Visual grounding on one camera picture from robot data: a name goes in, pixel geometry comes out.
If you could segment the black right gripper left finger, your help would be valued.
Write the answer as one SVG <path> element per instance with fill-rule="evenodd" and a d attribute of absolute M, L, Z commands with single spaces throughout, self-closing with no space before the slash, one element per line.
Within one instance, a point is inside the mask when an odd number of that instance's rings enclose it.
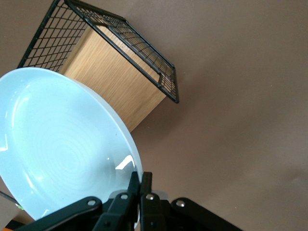
<path fill-rule="evenodd" d="M 128 189 L 102 203 L 89 196 L 14 231 L 132 231 L 138 213 L 136 196 L 140 181 L 132 172 Z"/>

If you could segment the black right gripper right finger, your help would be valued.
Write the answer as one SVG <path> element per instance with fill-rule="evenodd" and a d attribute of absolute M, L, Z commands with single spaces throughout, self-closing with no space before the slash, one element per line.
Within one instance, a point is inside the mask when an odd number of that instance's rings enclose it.
<path fill-rule="evenodd" d="M 152 177 L 144 172 L 141 180 L 141 231 L 243 231 L 188 198 L 162 200 L 152 191 Z"/>

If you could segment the light blue round plate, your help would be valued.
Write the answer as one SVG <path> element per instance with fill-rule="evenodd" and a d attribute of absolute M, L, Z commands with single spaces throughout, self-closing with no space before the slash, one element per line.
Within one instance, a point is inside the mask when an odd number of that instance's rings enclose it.
<path fill-rule="evenodd" d="M 89 196 L 106 203 L 135 171 L 128 128 L 90 88 L 33 67 L 0 77 L 0 177 L 34 221 Z"/>

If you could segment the wooden shelf board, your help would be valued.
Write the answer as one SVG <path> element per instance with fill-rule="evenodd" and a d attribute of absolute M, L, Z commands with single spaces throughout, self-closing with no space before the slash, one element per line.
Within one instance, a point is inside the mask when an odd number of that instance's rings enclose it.
<path fill-rule="evenodd" d="M 133 131 L 166 95 L 94 29 L 87 27 L 60 73 L 91 88 Z"/>

